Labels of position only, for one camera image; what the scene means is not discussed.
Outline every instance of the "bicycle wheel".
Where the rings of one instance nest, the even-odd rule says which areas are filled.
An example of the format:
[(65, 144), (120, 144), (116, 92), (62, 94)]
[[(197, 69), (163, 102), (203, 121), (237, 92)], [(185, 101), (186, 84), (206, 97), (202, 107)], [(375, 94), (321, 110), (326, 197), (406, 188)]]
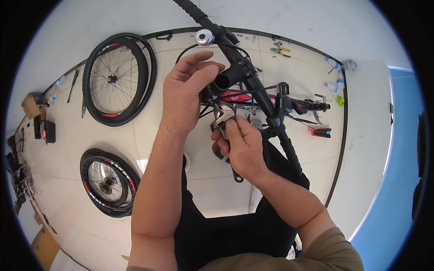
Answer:
[(108, 126), (125, 124), (138, 109), (148, 82), (148, 62), (132, 39), (104, 41), (89, 56), (83, 97), (89, 113)]
[(99, 149), (86, 151), (80, 161), (83, 185), (90, 199), (111, 217), (131, 215), (139, 178), (125, 165), (118, 156)]

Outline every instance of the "blue wall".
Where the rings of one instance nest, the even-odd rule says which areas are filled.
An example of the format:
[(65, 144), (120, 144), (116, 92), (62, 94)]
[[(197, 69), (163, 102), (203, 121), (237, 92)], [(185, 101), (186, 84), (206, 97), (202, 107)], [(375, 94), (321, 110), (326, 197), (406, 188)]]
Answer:
[(387, 270), (412, 226), (413, 191), (419, 182), (416, 139), (421, 92), (412, 72), (392, 70), (395, 132), (389, 166), (371, 212), (352, 240), (365, 270)]

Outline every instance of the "yellow-handled pliers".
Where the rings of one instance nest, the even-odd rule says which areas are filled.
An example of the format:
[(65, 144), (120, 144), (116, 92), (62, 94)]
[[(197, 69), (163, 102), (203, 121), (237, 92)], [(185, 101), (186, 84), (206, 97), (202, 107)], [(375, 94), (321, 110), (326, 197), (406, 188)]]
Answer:
[(290, 52), (291, 50), (289, 50), (289, 49), (286, 49), (286, 48), (270, 48), (270, 50), (271, 50), (272, 52), (275, 52), (276, 54), (282, 55), (282, 56), (284, 56), (284, 57), (291, 57), (291, 56), (289, 56), (289, 55), (285, 55), (284, 53), (281, 52), (281, 51), (287, 51), (287, 52)]

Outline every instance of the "khaki shirt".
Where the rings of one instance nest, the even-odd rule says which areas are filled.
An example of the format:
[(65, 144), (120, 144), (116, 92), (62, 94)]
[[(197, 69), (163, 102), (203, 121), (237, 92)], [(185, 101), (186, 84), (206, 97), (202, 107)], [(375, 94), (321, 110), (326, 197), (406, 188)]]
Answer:
[[(256, 271), (256, 270), (364, 270), (362, 259), (339, 228), (332, 228), (318, 236), (302, 258), (288, 260), (262, 253), (244, 253), (215, 259), (200, 271)], [(129, 266), (127, 271), (152, 271), (148, 268)]]

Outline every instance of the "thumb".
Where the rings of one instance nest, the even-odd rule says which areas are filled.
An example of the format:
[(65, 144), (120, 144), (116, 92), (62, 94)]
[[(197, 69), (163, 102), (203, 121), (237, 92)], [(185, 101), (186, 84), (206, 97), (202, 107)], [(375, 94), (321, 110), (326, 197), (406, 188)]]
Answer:
[(246, 144), (244, 142), (243, 134), (241, 133), (238, 124), (233, 119), (229, 119), (226, 121), (226, 133), (229, 137), (229, 142), (231, 145)]
[(208, 65), (196, 71), (187, 82), (185, 82), (185, 85), (188, 89), (196, 90), (197, 93), (199, 93), (216, 78), (218, 72), (219, 68), (217, 65)]

